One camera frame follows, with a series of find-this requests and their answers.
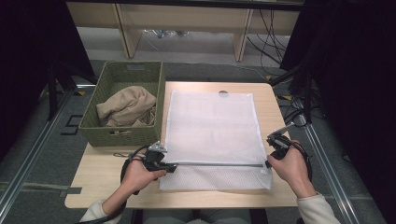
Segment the light wood tabletop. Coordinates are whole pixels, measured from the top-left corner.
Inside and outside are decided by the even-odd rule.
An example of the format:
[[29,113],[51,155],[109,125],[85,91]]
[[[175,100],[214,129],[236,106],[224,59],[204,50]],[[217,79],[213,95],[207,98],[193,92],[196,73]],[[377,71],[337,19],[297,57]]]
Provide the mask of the light wood tabletop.
[[[274,151],[269,147],[266,136],[285,126],[273,89],[263,83],[223,82],[166,82],[163,107],[162,144],[164,145],[166,118],[168,116],[172,90],[229,93],[253,93],[256,114],[260,123],[262,141],[267,154]],[[92,147],[90,144],[79,164],[71,188],[80,193],[67,194],[68,208],[87,208],[91,203],[107,198],[120,184],[120,170],[125,158],[113,153],[129,154],[138,147]],[[297,206],[296,196],[289,185],[273,172],[272,189],[211,190],[211,191],[163,191],[159,181],[153,181],[127,203],[130,208],[260,208]]]

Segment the green basket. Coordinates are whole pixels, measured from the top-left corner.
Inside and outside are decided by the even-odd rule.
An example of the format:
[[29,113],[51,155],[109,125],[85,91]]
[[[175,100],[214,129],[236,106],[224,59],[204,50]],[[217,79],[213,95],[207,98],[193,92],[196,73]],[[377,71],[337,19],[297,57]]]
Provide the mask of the green basket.
[[[138,128],[104,127],[99,120],[96,105],[129,86],[141,86],[157,97],[154,124]],[[164,95],[163,63],[107,62],[78,127],[93,147],[143,146],[155,143],[161,140]]]

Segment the sleeve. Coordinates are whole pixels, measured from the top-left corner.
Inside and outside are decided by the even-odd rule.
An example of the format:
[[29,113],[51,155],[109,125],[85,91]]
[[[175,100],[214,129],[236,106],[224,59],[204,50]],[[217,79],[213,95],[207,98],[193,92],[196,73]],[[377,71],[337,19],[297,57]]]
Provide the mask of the sleeve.
[[309,198],[297,199],[297,205],[300,215],[306,224],[340,223],[335,218],[332,208],[321,194]]
[[[80,222],[92,221],[101,217],[107,217],[108,215],[102,209],[102,203],[105,200],[99,200],[91,204],[88,210],[85,212],[84,216],[81,218]],[[117,224],[121,219],[121,215],[116,218],[105,222],[106,224]]]

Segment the crumpled fabric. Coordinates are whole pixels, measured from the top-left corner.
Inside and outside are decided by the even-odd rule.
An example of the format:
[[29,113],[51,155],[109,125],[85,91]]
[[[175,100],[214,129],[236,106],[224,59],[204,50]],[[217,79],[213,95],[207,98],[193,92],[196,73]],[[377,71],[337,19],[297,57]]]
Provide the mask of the crumpled fabric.
[[141,86],[131,86],[96,106],[103,126],[142,126],[154,121],[157,98]]

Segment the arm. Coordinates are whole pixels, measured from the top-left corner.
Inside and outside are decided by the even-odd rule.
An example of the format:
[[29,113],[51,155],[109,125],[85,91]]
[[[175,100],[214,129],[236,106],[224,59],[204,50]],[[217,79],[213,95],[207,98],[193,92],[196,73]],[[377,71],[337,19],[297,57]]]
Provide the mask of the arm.
[[[81,221],[107,217],[113,214],[134,192],[145,188],[152,180],[164,175],[166,175],[165,170],[150,172],[142,161],[131,161],[120,186],[106,200],[93,203]],[[110,223],[117,223],[119,220],[120,217],[117,217]]]
[[295,147],[290,146],[281,161],[271,155],[268,156],[268,161],[297,196],[299,211],[305,223],[339,223],[332,208],[322,195],[317,194],[309,181],[303,156]]

